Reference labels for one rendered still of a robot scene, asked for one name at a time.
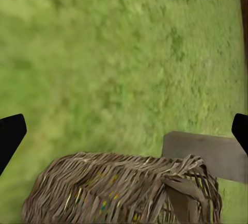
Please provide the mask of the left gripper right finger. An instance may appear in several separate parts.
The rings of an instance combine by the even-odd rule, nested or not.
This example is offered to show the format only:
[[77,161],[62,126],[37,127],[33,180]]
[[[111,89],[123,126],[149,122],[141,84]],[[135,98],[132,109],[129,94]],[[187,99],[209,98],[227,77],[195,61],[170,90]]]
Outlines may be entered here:
[[248,155],[248,116],[236,114],[231,131]]

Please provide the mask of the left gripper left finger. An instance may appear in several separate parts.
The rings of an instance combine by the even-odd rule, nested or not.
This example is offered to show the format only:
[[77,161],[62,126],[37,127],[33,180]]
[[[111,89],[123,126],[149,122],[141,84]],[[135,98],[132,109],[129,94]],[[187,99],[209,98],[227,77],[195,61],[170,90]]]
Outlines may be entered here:
[[27,133],[23,114],[0,119],[0,175]]

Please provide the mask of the wicker basket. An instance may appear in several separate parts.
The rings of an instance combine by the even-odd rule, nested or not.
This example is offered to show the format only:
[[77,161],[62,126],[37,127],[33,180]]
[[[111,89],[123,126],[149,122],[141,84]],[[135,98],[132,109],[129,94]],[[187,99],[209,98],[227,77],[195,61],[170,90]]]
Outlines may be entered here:
[[23,224],[157,224],[161,215],[159,224],[211,224],[210,201],[213,224],[221,224],[219,183],[200,156],[80,151],[56,159],[38,177],[25,200],[22,220]]

